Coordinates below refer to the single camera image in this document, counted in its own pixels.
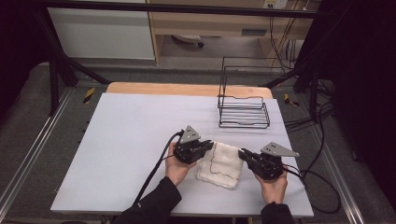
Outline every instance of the white towel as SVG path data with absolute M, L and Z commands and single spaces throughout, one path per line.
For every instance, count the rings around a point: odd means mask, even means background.
M 235 189 L 241 174 L 243 161 L 238 147 L 215 142 L 198 161 L 197 178 L 226 189 Z

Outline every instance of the black pole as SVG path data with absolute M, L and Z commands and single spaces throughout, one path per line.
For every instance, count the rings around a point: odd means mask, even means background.
M 101 84 L 110 84 L 112 81 L 105 79 L 104 77 L 101 77 L 99 75 L 97 75 L 96 73 L 94 73 L 93 71 L 91 71 L 90 69 L 86 68 L 84 65 L 77 63 L 76 61 L 74 61 L 73 59 L 71 59 L 69 56 L 67 56 L 66 54 L 63 53 L 64 59 L 69 62 L 70 65 L 72 65 L 74 68 L 76 68 L 77 70 L 79 70 L 80 72 L 86 74 L 87 76 L 95 79 L 96 81 L 100 82 Z
M 271 89 L 277 85 L 279 85 L 280 83 L 288 80 L 291 77 L 297 77 L 299 76 L 302 72 L 306 71 L 306 66 L 305 65 L 301 65 L 299 67 L 294 68 L 293 70 L 289 71 L 285 76 L 282 77 L 278 77 L 268 83 L 259 85 L 259 87 L 265 87 L 268 89 Z
M 75 9 L 174 12 L 174 13 L 194 13 L 194 14 L 302 18 L 302 19 L 316 19 L 319 17 L 329 17 L 333 15 L 330 12 L 322 12 L 322 11 L 309 11 L 309 10 L 302 11 L 302 10 L 266 9 L 266 8 L 249 8 L 249 7 L 212 7 L 212 6 L 192 6 L 192 5 L 140 4 L 140 3 L 64 1 L 64 0 L 31 0 L 29 3 L 40 5 L 41 7 L 58 7 L 58 8 L 75 8 Z
M 64 84 L 66 86 L 76 86 L 78 79 L 69 64 L 65 62 L 62 55 L 63 50 L 59 46 L 59 43 L 49 28 L 46 20 L 43 18 L 42 7 L 30 7 L 30 13 L 33 15 L 33 19 L 35 20 L 38 28 L 46 37 L 46 44 L 49 45 L 49 48 L 43 46 L 43 49 L 47 50 L 48 55 L 57 64 L 57 71 L 59 71 L 59 75 L 63 79 Z

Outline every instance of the human hand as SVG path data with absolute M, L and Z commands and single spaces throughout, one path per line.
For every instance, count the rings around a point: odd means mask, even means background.
M 262 186 L 262 198 L 266 204 L 273 202 L 283 203 L 286 187 L 288 186 L 287 174 L 288 173 L 286 171 L 283 171 L 283 174 L 276 180 L 264 180 L 254 174 Z
M 171 143 L 168 149 L 168 157 L 174 155 L 176 143 Z M 165 160 L 165 175 L 171 179 L 175 186 L 183 181 L 186 177 L 190 168 L 196 165 L 196 162 L 192 164 L 186 164 L 179 161 L 175 156 L 169 157 Z

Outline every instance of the black wire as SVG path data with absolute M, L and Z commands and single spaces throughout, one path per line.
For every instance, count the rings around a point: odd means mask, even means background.
M 332 114 L 332 112 L 333 112 L 333 109 L 331 108 L 331 109 L 327 110 L 326 112 L 324 112 L 322 117 L 324 117 L 324 119 L 326 119 L 327 117 L 330 116 L 330 114 Z M 312 120 L 312 118 L 309 117 L 307 120 L 302 120 L 300 122 L 288 124 L 288 125 L 286 125 L 287 132 L 294 133 L 294 132 L 300 131 L 301 129 L 317 125 L 317 123 L 312 123 L 312 122 L 314 122 L 314 121 Z
M 296 44 L 297 44 L 297 40 L 292 40 L 292 47 L 291 47 L 291 49 L 292 49 L 292 61 L 295 63 L 296 62 Z
M 309 173 L 309 171 L 311 170 L 312 166 L 315 164 L 315 162 L 318 160 L 321 152 L 323 151 L 323 146 L 324 146 L 324 128 L 323 128 L 323 122 L 322 122 L 322 118 L 321 118 L 321 111 L 323 109 L 323 107 L 327 104 L 329 104 L 330 102 L 324 104 L 323 106 L 320 107 L 319 110 L 319 114 L 318 114 L 318 120 L 319 120 L 319 127 L 320 127 L 320 131 L 322 133 L 321 139 L 320 139 L 320 148 L 319 151 L 317 153 L 317 155 L 315 156 L 315 158 L 312 160 L 311 164 L 309 164 L 308 168 L 306 169 L 306 173 L 305 175 L 303 175 L 303 179 L 305 179 L 305 176 L 307 173 Z
M 279 55 L 279 52 L 276 49 L 276 43 L 275 43 L 274 36 L 273 36 L 273 30 L 274 30 L 274 17 L 270 17 L 270 36 L 271 36 L 270 41 L 271 41 L 271 45 L 272 45 L 272 47 L 274 49 L 274 52 L 276 53 L 276 57 L 277 57 L 277 60 L 279 61 L 280 65 L 282 67 L 290 69 L 288 66 L 283 64 L 282 57 Z
M 330 104 L 330 102 L 327 102 L 326 104 L 321 106 L 320 110 L 318 112 L 318 121 L 319 121 L 319 125 L 320 125 L 320 130 L 321 130 L 321 133 L 322 133 L 322 137 L 321 137 L 321 140 L 320 140 L 320 148 L 319 148 L 319 151 L 318 151 L 317 155 L 315 156 L 315 158 L 311 161 L 311 163 L 309 164 L 309 166 L 308 166 L 308 168 L 306 170 L 298 171 L 298 169 L 296 167 L 292 167 L 290 165 L 287 165 L 287 166 L 290 166 L 293 169 L 297 170 L 298 174 L 290 171 L 289 169 L 286 169 L 286 168 L 283 168 L 283 169 L 285 171 L 293 174 L 293 175 L 298 176 L 302 180 L 303 184 L 305 185 L 305 187 L 307 189 L 308 189 L 308 187 L 307 187 L 307 185 L 305 183 L 305 178 L 306 178 L 307 174 L 315 175 L 316 177 L 318 177 L 319 179 L 324 181 L 326 184 L 328 184 L 332 188 L 332 190 L 335 192 L 335 195 L 337 197 L 337 206 L 336 206 L 336 208 L 329 211 L 329 210 L 324 210 L 324 209 L 318 208 L 317 206 L 315 206 L 312 203 L 311 203 L 311 205 L 312 205 L 312 207 L 314 209 L 318 210 L 321 213 L 334 214 L 334 213 L 337 213 L 341 209 L 341 196 L 340 196 L 340 193 L 338 192 L 338 190 L 335 188 L 335 186 L 330 181 L 326 180 L 323 176 L 311 171 L 312 166 L 316 163 L 316 161 L 318 160 L 321 152 L 323 151 L 324 136 L 325 136 L 324 128 L 323 128 L 323 122 L 322 122 L 323 121 L 323 116 L 329 116 L 330 112 L 332 112 L 332 105 L 328 106 L 328 104 Z M 286 122 L 288 122 L 289 123 L 288 125 L 291 126 L 291 125 L 301 125 L 302 123 L 307 123 L 308 121 L 310 122 L 310 121 L 312 121 L 312 119 L 310 117 L 308 117 L 308 118 L 305 118 L 305 119 L 297 119 L 297 120 L 294 120 L 294 121 L 286 121 Z
M 293 45 L 293 43 L 294 43 L 294 40 L 290 39 L 288 41 L 287 52 L 286 52 L 287 60 L 289 61 L 290 71 L 291 71 L 291 62 L 293 62 L 293 59 L 291 56 L 294 54 L 294 51 L 295 51 L 295 46 Z
M 315 173 L 315 172 L 313 172 L 313 171 L 301 170 L 300 172 L 301 172 L 301 173 L 305 173 L 304 176 L 306 176 L 306 175 L 309 173 L 309 174 L 315 175 L 315 176 L 318 177 L 319 179 L 323 180 L 323 182 L 325 182 L 326 184 L 328 184 L 328 185 L 330 186 L 330 188 L 332 188 L 332 190 L 334 191 L 334 193 L 335 193 L 335 195 L 336 195 L 336 197 L 337 197 L 337 206 L 336 206 L 333 210 L 330 210 L 330 211 L 329 211 L 329 210 L 323 210 L 323 209 L 318 208 L 317 206 L 315 206 L 314 204 L 311 203 L 312 207 L 313 207 L 314 209 L 318 210 L 319 212 L 325 213 L 325 214 L 334 214 L 334 213 L 337 213 L 337 212 L 341 209 L 341 195 L 340 195 L 340 193 L 338 192 L 338 190 L 335 188 L 335 186 L 334 186 L 332 183 L 330 183 L 330 181 L 326 180 L 323 176 L 321 176 L 321 175 L 319 175 L 318 173 Z
M 169 157 L 173 157 L 173 156 L 175 156 L 175 155 L 172 154 L 172 155 L 170 155 L 170 156 L 167 156 L 167 157 L 163 158 L 163 161 L 166 160 L 166 159 L 168 159 Z
M 157 161 L 157 164 L 155 164 L 154 169 L 152 169 L 151 173 L 148 175 L 148 178 L 146 179 L 145 183 L 142 186 L 142 189 L 140 189 L 139 193 L 136 196 L 136 199 L 134 200 L 134 205 L 137 204 L 140 199 L 142 198 L 143 193 L 145 192 L 146 188 L 149 185 L 149 181 L 151 180 L 151 178 L 155 175 L 155 173 L 157 172 L 158 168 L 161 165 L 161 162 L 164 160 L 163 155 L 165 155 L 166 149 L 168 149 L 169 145 L 171 144 L 172 140 L 176 137 L 176 136 L 180 136 L 182 135 L 183 132 L 179 132 L 179 133 L 175 133 L 174 135 L 172 135 L 172 137 L 169 139 L 168 143 L 166 144 L 165 148 L 163 149 L 163 154 L 161 154 L 160 159 Z
M 349 5 L 346 7 L 345 11 L 343 12 L 343 14 L 339 17 L 338 21 L 334 24 L 334 26 L 319 40 L 319 42 L 309 51 L 308 54 L 305 55 L 305 57 L 303 57 L 300 60 L 300 64 L 306 63 L 306 61 L 311 57 L 311 58 L 315 58 L 315 53 L 316 50 L 320 50 L 321 45 L 327 40 L 327 38 L 329 38 L 329 36 L 331 35 L 331 33 L 335 30 L 335 28 L 340 24 L 341 20 L 344 18 L 344 16 L 347 14 L 347 12 L 349 11 L 349 9 L 351 8 L 353 3 L 353 0 L 349 0 Z
M 286 44 L 286 50 L 285 50 L 286 60 L 289 59 L 289 45 L 290 45 L 290 40 L 288 40 L 288 43 Z
M 292 175 L 295 175 L 295 176 L 299 177 L 300 179 L 302 178 L 301 175 L 300 175 L 300 171 L 298 171 L 297 168 L 295 168 L 295 169 L 297 170 L 298 174 L 295 173 L 295 172 L 293 172 L 293 171 L 291 171 L 291 170 L 289 170 L 289 169 L 286 169 L 285 167 L 282 167 L 282 169 L 283 169 L 284 171 L 286 171 L 286 172 L 292 174 Z
M 297 169 L 297 167 L 294 167 L 294 166 L 292 166 L 292 165 L 287 165 L 287 164 L 283 164 L 283 165 L 293 168 L 294 170 L 296 170 L 296 171 L 297 171 L 297 173 L 298 173 L 299 177 L 301 177 L 300 170 L 299 170 L 299 169 Z

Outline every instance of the wire dish rack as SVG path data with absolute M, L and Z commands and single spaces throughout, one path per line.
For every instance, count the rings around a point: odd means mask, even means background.
M 270 126 L 267 107 L 260 96 L 237 98 L 219 95 L 218 109 L 220 128 L 266 129 Z
M 266 71 L 280 70 L 284 74 L 282 67 L 269 67 L 262 65 L 235 65 L 227 66 L 223 58 L 222 73 L 219 84 L 218 109 L 219 109 L 219 127 L 220 128 L 252 128 L 266 129 L 270 126 L 270 118 L 264 99 L 261 96 L 249 96 L 239 98 L 226 94 L 227 84 L 239 83 L 256 83 L 263 81 L 264 78 L 274 78 L 274 76 L 264 76 L 263 72 L 249 72 L 251 69 L 261 69 Z

